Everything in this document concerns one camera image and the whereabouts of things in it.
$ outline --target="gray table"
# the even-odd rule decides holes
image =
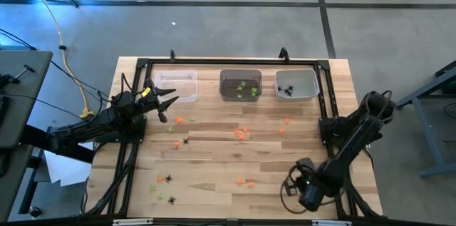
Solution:
[[[35,73],[26,72],[20,77],[19,84],[7,85],[4,87],[4,92],[36,98],[51,58],[52,53],[49,51],[0,51],[0,74],[14,76],[24,69],[24,64],[36,71]],[[13,96],[9,96],[9,98],[11,100],[8,111],[0,125],[0,148],[14,148],[14,151],[10,157],[8,172],[0,178],[0,222],[8,220],[33,151],[33,146],[19,145],[18,142],[35,100]]]

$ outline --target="white paper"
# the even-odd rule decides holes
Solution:
[[[79,143],[79,145],[93,150],[93,143]],[[49,177],[52,183],[60,180],[61,187],[81,183],[87,179],[92,165],[62,155],[44,151],[48,164]]]

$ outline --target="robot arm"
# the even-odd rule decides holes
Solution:
[[[322,135],[338,139],[340,151],[316,170],[311,170],[309,159],[297,163],[302,173],[296,179],[301,193],[299,203],[309,211],[317,211],[325,195],[334,197],[344,186],[349,165],[356,156],[367,144],[381,138],[379,131],[383,124],[391,122],[394,107],[390,97],[373,91],[364,97],[358,110],[346,118],[333,118],[321,129]]]

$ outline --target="black floor stripe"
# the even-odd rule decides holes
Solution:
[[[274,7],[318,8],[317,2],[269,1],[104,1],[75,0],[81,6],[212,6],[212,7]],[[69,0],[49,0],[49,5],[71,5]],[[41,0],[0,0],[0,4],[41,4]]]
[[[326,49],[328,50],[329,58],[336,58],[336,50],[334,49],[333,37],[329,26],[328,12],[325,7],[325,0],[318,0],[320,3],[321,23],[323,25],[323,34],[325,36]]]
[[[331,9],[456,9],[456,4],[364,4],[333,3],[325,4]]]

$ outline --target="black toy spider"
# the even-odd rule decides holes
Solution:
[[[290,91],[289,89],[286,89],[284,92],[285,92],[285,94],[288,95],[289,97],[291,97],[291,94],[293,94],[293,92]]]
[[[172,180],[171,175],[166,176],[165,180],[166,180],[166,183],[170,183],[170,181]]]
[[[171,205],[174,205],[174,202],[176,202],[176,197],[170,197],[168,202],[171,203]]]

